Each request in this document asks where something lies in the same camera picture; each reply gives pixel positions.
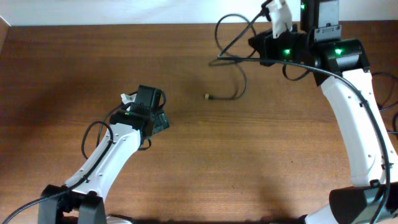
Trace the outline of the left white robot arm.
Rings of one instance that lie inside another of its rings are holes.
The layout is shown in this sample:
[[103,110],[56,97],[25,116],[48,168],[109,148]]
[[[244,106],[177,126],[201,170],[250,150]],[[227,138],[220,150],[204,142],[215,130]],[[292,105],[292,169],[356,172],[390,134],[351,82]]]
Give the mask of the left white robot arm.
[[48,185],[46,200],[39,206],[39,223],[132,223],[130,218],[107,216],[106,196],[127,160],[143,144],[169,127],[163,107],[165,93],[141,85],[133,95],[123,94],[122,103],[91,156],[63,186]]

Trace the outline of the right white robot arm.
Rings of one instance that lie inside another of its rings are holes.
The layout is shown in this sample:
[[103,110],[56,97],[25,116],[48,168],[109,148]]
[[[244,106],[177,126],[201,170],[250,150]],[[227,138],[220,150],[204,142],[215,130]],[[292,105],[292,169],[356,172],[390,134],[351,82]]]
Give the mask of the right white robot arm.
[[397,153],[377,106],[362,43],[341,37],[338,1],[302,1],[300,24],[284,0],[266,1],[272,28],[250,38],[260,63],[299,65],[313,73],[335,114],[351,171],[351,186],[330,192],[328,204],[299,223],[376,223],[397,216]]

